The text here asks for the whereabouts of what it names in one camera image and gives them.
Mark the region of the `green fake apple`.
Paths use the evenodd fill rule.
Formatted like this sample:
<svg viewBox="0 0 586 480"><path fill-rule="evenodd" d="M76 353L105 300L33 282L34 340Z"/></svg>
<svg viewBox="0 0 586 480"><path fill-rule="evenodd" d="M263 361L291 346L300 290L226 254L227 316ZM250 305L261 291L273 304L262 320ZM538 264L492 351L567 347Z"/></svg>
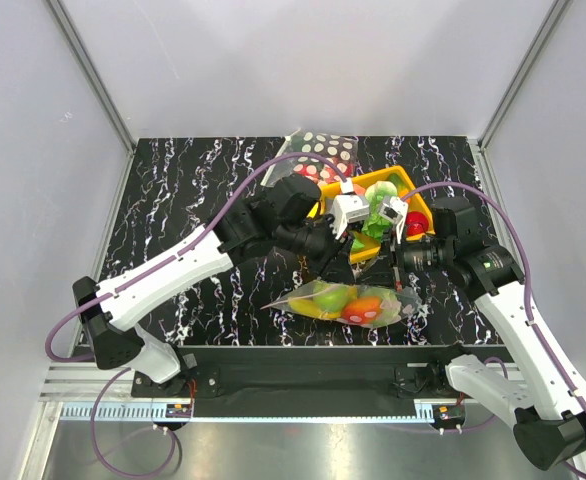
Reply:
<svg viewBox="0 0 586 480"><path fill-rule="evenodd" d="M313 301L325 312L341 311L349 302L350 287L341 284L318 284Z"/></svg>

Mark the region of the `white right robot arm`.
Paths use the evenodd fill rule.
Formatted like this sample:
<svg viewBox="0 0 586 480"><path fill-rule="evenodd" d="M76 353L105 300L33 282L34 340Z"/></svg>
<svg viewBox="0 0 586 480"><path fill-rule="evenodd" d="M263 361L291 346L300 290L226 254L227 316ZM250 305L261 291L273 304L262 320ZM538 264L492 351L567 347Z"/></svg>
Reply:
<svg viewBox="0 0 586 480"><path fill-rule="evenodd" d="M382 257L398 274L442 270L489 320L524 379L519 387L489 370L468 349L439 351L418 373L439 396L462 393L508 425L531 464L548 470L586 452L586 380L536 310L530 267L476 232L477 218L463 197L433 205L434 235L398 234L382 244Z"/></svg>

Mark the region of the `clear zip top bag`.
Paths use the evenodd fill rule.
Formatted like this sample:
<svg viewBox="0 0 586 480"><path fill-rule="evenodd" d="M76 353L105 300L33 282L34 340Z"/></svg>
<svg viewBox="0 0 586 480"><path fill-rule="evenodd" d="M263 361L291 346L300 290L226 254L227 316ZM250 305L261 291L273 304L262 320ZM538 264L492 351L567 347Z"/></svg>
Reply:
<svg viewBox="0 0 586 480"><path fill-rule="evenodd" d="M417 313L422 300L412 288L347 285L314 280L262 309L278 309L311 319L368 329L396 324Z"/></svg>

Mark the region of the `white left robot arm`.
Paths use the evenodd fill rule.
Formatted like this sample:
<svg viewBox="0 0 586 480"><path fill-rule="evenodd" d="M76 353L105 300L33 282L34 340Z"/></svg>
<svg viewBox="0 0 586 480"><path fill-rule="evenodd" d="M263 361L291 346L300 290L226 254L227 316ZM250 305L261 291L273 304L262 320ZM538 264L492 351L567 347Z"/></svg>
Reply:
<svg viewBox="0 0 586 480"><path fill-rule="evenodd" d="M189 372L176 347L146 332L140 320L156 307L212 276L278 248L300 254L315 275L349 281L352 239L347 228L365 220L368 200L351 181L327 213L310 218L320 188L294 174L252 196L237 196L185 240L111 280L77 280L72 291L92 359L101 370L129 367L169 396L188 386Z"/></svg>

